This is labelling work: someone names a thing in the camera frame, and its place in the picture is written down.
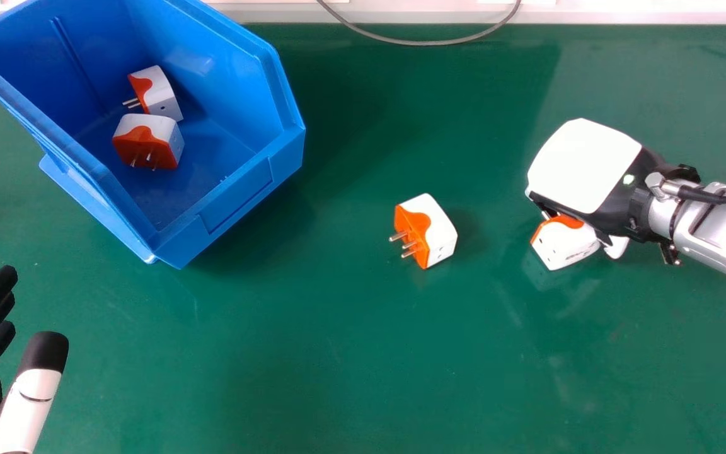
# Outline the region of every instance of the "silver metal forearm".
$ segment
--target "silver metal forearm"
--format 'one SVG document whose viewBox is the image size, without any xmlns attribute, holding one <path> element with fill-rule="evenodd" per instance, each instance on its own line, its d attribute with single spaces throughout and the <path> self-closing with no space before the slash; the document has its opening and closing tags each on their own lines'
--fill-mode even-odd
<svg viewBox="0 0 726 454">
<path fill-rule="evenodd" d="M 710 183 L 704 190 L 726 195 L 726 184 Z M 671 238 L 680 253 L 726 273 L 726 204 L 669 196 L 652 200 L 648 218 L 652 230 Z"/>
</svg>

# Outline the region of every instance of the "gray cable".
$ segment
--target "gray cable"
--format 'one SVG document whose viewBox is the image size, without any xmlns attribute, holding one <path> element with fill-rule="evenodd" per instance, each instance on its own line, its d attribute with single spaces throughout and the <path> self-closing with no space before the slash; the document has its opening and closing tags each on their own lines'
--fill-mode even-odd
<svg viewBox="0 0 726 454">
<path fill-rule="evenodd" d="M 512 11 L 509 11 L 509 13 L 506 15 L 506 17 L 502 18 L 502 20 L 498 23 L 496 23 L 493 26 L 490 26 L 490 28 L 487 28 L 483 32 L 478 32 L 474 35 L 469 35 L 469 37 L 462 37 L 462 38 L 454 38 L 453 40 L 438 40 L 438 41 L 413 41 L 413 40 L 398 40 L 397 38 L 389 38 L 384 37 L 383 35 L 378 35 L 377 33 L 367 32 L 366 30 L 363 30 L 359 26 L 349 22 L 346 20 L 345 17 L 338 14 L 337 11 L 331 8 L 325 0 L 315 0 L 318 2 L 319 5 L 322 6 L 323 9 L 326 9 L 326 12 L 332 15 L 332 17 L 336 18 L 338 22 L 343 23 L 347 28 L 351 29 L 354 32 L 357 32 L 364 37 L 372 38 L 372 40 L 377 41 L 383 41 L 384 43 L 390 43 L 390 44 L 398 44 L 400 46 L 452 46 L 453 44 L 463 44 L 463 43 L 469 43 L 470 41 L 478 40 L 479 38 L 486 37 L 486 35 L 492 34 L 496 29 L 501 28 L 501 26 L 506 25 L 506 23 L 514 17 L 515 14 L 517 14 L 517 9 L 519 9 L 519 4 L 522 2 L 522 0 L 515 0 L 514 6 L 512 7 Z"/>
</svg>

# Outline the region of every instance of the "orange plastic part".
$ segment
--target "orange plastic part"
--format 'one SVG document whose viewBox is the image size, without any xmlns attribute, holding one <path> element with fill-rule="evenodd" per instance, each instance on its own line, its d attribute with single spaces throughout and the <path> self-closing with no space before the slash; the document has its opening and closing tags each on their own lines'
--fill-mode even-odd
<svg viewBox="0 0 726 454">
<path fill-rule="evenodd" d="M 427 247 L 424 235 L 430 228 L 430 218 L 423 212 L 409 212 L 400 205 L 397 205 L 394 212 L 394 229 L 397 232 L 405 232 L 403 243 L 416 242 L 409 250 L 415 250 L 413 258 L 423 270 L 427 269 L 427 258 L 430 256 L 430 248 Z"/>
<path fill-rule="evenodd" d="M 570 227 L 570 229 L 581 229 L 581 227 L 583 227 L 584 225 L 584 222 L 579 221 L 579 219 L 574 219 L 570 216 L 565 216 L 564 214 L 554 216 L 554 218 L 550 218 L 542 224 L 539 224 L 539 227 L 536 228 L 536 232 L 534 232 L 534 236 L 532 236 L 531 238 L 531 244 L 534 244 L 534 242 L 536 241 L 536 237 L 537 235 L 539 235 L 539 232 L 541 232 L 542 227 L 545 227 L 545 225 L 550 224 L 551 222 L 558 222 L 560 224 L 564 224 L 566 227 Z"/>
<path fill-rule="evenodd" d="M 127 80 L 130 81 L 130 86 L 133 87 L 133 91 L 136 92 L 136 98 L 139 103 L 142 104 L 142 110 L 144 113 L 150 114 L 150 109 L 147 108 L 147 104 L 144 103 L 144 95 L 153 88 L 153 81 L 145 78 L 135 78 L 132 75 L 127 75 Z"/>
<path fill-rule="evenodd" d="M 134 127 L 129 133 L 114 137 L 112 141 L 119 158 L 129 166 L 133 164 L 134 167 L 170 170 L 178 168 L 170 144 L 154 137 L 147 126 Z"/>
</svg>

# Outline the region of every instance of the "white wall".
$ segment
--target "white wall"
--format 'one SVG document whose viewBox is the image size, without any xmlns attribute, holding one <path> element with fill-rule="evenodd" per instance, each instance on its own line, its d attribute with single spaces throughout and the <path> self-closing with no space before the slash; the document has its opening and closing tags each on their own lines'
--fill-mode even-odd
<svg viewBox="0 0 726 454">
<path fill-rule="evenodd" d="M 314 0 L 205 0 L 239 22 L 335 22 Z M 489 23 L 512 0 L 332 0 L 359 23 Z M 22 0 L 0 0 L 0 12 Z M 516 23 L 726 23 L 726 0 L 524 0 Z"/>
</svg>

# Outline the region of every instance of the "cable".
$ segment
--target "cable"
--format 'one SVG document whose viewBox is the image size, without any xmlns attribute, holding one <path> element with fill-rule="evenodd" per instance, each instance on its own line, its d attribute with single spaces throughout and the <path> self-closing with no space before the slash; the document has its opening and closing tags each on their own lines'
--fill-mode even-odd
<svg viewBox="0 0 726 454">
<path fill-rule="evenodd" d="M 683 186 L 677 191 L 677 197 L 688 201 L 705 202 L 714 205 L 726 205 L 726 195 L 717 195 L 694 187 Z"/>
<path fill-rule="evenodd" d="M 516 0 L 514 3 L 514 6 L 512 7 L 512 11 L 509 11 L 509 13 L 506 15 L 506 17 L 502 18 L 502 20 L 498 23 L 496 23 L 493 26 L 490 26 L 490 28 L 487 28 L 483 32 L 478 32 L 474 35 L 469 35 L 469 37 L 462 37 L 462 38 L 454 38 L 453 40 L 436 40 L 436 41 L 413 41 L 413 40 L 398 40 L 397 38 L 389 38 L 384 37 L 383 35 L 378 35 L 377 33 L 367 32 L 366 30 L 363 30 L 359 26 L 355 25 L 354 23 L 349 22 L 349 20 L 346 20 L 345 17 L 340 15 L 338 11 L 335 11 L 334 9 L 329 6 L 325 0 L 315 0 L 318 2 L 319 5 L 322 6 L 323 9 L 326 9 L 326 12 L 332 15 L 332 17 L 336 18 L 338 22 L 342 23 L 346 26 L 346 28 L 351 29 L 353 32 L 357 32 L 364 37 L 372 38 L 372 40 L 377 41 L 383 41 L 383 43 L 390 43 L 390 44 L 398 44 L 400 46 L 418 46 L 418 47 L 428 47 L 428 46 L 450 46 L 453 44 L 463 44 L 463 43 L 469 43 L 470 41 L 478 40 L 479 38 L 486 37 L 486 35 L 492 34 L 496 29 L 501 28 L 501 26 L 506 25 L 506 23 L 514 17 L 515 14 L 517 14 L 517 9 L 519 9 L 519 4 L 522 2 L 522 0 Z"/>
</svg>

